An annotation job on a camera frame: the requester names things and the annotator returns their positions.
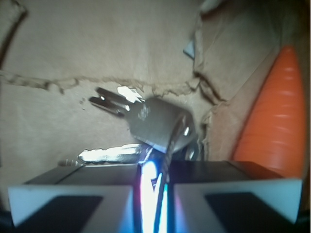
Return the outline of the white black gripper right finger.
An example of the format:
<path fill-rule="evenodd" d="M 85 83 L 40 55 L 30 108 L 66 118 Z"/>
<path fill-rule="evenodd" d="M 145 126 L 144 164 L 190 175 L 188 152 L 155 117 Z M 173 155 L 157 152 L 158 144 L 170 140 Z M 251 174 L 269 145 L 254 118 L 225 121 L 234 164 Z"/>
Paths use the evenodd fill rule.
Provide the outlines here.
<path fill-rule="evenodd" d="M 299 233 L 302 181 L 252 162 L 174 161 L 170 233 Z"/>

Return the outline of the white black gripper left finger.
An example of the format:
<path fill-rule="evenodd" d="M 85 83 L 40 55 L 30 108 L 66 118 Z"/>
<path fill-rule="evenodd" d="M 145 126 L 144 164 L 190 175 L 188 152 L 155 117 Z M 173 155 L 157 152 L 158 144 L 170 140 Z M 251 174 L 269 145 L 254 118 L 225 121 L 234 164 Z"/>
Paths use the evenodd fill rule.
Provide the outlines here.
<path fill-rule="evenodd" d="M 139 233 L 140 167 L 59 166 L 8 189 L 15 232 Z"/>

